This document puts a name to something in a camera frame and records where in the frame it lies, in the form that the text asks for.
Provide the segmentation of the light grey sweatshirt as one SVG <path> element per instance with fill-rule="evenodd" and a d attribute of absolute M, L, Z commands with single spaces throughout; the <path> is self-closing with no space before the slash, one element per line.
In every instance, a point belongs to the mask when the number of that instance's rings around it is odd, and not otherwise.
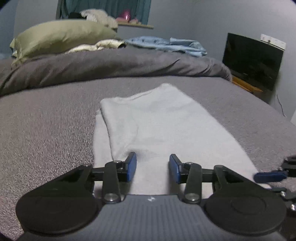
<path fill-rule="evenodd" d="M 223 165 L 252 179 L 255 165 L 236 139 L 198 102 L 168 83 L 130 97 L 105 98 L 96 113 L 95 167 L 137 154 L 128 194 L 160 195 L 184 190 L 169 173 L 169 157 L 205 169 Z"/>

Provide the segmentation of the beige clothes pile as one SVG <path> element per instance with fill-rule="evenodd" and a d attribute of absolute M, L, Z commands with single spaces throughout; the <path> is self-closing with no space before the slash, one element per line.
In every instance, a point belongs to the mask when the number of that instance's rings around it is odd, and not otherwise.
<path fill-rule="evenodd" d="M 112 16 L 109 16 L 102 9 L 85 9 L 79 13 L 70 13 L 69 19 L 85 19 L 87 21 L 92 21 L 100 23 L 108 28 L 116 30 L 118 28 L 118 23 Z"/>

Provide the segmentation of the grey bed sheet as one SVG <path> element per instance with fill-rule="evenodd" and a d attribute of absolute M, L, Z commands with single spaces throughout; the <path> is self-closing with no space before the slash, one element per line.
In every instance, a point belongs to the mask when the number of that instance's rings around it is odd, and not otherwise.
<path fill-rule="evenodd" d="M 1 96 L 1 239 L 22 229 L 15 215 L 27 191 L 92 162 L 94 116 L 100 100 L 168 82 L 234 135 L 255 166 L 276 167 L 295 153 L 295 126 L 272 107 L 220 77 L 116 77 L 26 89 Z"/>

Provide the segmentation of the wooden tv stand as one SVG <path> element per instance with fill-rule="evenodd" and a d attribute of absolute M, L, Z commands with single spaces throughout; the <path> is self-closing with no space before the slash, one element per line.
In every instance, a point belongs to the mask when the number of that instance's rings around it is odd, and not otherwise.
<path fill-rule="evenodd" d="M 234 75 L 232 76 L 232 82 L 235 85 L 241 87 L 242 89 L 244 89 L 244 90 L 246 90 L 246 91 L 248 91 L 248 92 L 250 92 L 252 94 L 258 94 L 258 93 L 262 93 L 263 92 L 263 90 L 261 90 L 260 88 L 257 88 L 255 86 L 253 86 L 253 85 L 251 85 L 251 84 L 243 81 L 242 79 L 234 76 Z"/>

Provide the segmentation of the black television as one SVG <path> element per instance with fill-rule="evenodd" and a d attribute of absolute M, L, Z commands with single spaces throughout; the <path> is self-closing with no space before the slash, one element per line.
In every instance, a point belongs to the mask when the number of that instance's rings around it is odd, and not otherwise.
<path fill-rule="evenodd" d="M 238 78 L 272 91 L 283 50 L 249 37 L 228 33 L 222 62 Z"/>

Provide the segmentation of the cream yellow garment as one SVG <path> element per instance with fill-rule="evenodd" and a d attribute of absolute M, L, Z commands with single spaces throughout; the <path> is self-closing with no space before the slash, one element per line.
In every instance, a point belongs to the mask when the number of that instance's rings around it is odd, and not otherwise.
<path fill-rule="evenodd" d="M 79 45 L 77 47 L 74 47 L 66 51 L 65 54 L 82 52 L 82 51 L 92 52 L 92 51 L 99 51 L 103 49 L 119 49 L 119 48 L 125 48 L 125 47 L 126 47 L 125 41 L 107 39 L 107 40 L 98 41 L 94 45 L 89 45 L 89 44 Z"/>

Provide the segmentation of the light blue garment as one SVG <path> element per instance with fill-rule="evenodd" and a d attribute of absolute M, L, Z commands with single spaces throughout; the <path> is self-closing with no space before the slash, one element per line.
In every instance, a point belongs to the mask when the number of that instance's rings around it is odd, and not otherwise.
<path fill-rule="evenodd" d="M 126 39 L 125 43 L 138 48 L 154 49 L 163 52 L 179 52 L 193 57 L 207 55 L 206 49 L 196 40 L 140 36 Z"/>

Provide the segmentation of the dark grey duvet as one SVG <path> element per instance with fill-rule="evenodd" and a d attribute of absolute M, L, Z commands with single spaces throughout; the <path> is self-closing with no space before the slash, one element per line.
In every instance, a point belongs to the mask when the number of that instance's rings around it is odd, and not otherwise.
<path fill-rule="evenodd" d="M 26 89 L 116 77 L 220 77 L 230 69 L 211 57 L 126 47 L 42 55 L 23 63 L 1 60 L 1 96 Z"/>

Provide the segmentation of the olive green pillow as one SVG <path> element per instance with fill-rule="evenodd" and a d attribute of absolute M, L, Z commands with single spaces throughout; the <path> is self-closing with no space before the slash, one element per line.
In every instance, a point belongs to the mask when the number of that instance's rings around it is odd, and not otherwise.
<path fill-rule="evenodd" d="M 16 52 L 13 64 L 107 39 L 117 39 L 117 33 L 100 23 L 78 19 L 45 22 L 28 28 L 13 39 L 11 43 Z"/>

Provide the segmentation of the wooden window sill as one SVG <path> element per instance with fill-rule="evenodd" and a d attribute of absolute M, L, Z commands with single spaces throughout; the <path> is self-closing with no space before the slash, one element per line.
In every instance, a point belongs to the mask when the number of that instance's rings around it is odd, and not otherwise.
<path fill-rule="evenodd" d="M 139 23 L 126 23 L 126 22 L 118 22 L 119 26 L 126 26 L 126 27 L 135 27 L 135 28 L 144 28 L 144 29 L 154 29 L 152 25 L 143 25 Z"/>

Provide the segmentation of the pink object on sill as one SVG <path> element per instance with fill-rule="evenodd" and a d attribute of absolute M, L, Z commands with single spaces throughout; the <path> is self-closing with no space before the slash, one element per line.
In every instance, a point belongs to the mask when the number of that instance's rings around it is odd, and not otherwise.
<path fill-rule="evenodd" d="M 117 22 L 128 24 L 141 24 L 140 20 L 132 16 L 132 12 L 129 9 L 123 10 L 119 16 L 115 19 Z"/>

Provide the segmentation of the teal curtain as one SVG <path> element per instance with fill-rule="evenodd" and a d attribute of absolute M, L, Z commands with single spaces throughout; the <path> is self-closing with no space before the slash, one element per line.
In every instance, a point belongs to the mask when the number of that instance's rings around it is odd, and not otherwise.
<path fill-rule="evenodd" d="M 101 9 L 114 18 L 129 11 L 130 18 L 147 24 L 151 0 L 65 0 L 58 1 L 56 19 L 68 19 L 70 13 Z"/>

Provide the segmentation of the white wall socket box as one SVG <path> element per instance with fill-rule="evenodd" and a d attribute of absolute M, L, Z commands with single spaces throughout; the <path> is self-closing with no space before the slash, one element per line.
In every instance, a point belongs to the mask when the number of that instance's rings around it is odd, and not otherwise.
<path fill-rule="evenodd" d="M 267 36 L 265 34 L 261 34 L 260 40 L 263 42 L 266 42 L 267 44 L 271 44 L 273 46 L 276 46 L 282 50 L 285 50 L 287 47 L 286 42 L 283 42 L 283 41 L 273 38 L 271 36 Z"/>

